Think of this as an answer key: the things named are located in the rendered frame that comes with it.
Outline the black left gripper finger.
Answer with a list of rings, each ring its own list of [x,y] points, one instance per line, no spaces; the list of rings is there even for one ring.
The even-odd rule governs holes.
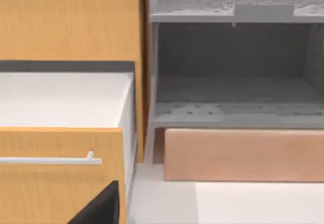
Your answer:
[[[112,181],[67,224],[119,224],[118,181]]]

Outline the white drawer box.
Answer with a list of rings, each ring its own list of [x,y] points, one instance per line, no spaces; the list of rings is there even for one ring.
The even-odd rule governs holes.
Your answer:
[[[5,73],[0,82],[0,127],[121,128],[127,207],[136,154],[131,73]]]

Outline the grey pierced shelf unit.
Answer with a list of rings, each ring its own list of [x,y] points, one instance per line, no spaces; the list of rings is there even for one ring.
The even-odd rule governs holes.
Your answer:
[[[324,131],[324,0],[149,0],[145,163],[158,128]]]

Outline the wooden cupboard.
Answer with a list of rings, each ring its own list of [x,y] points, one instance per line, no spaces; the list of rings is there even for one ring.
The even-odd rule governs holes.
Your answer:
[[[146,0],[0,0],[0,61],[132,61],[137,161],[147,126]]]

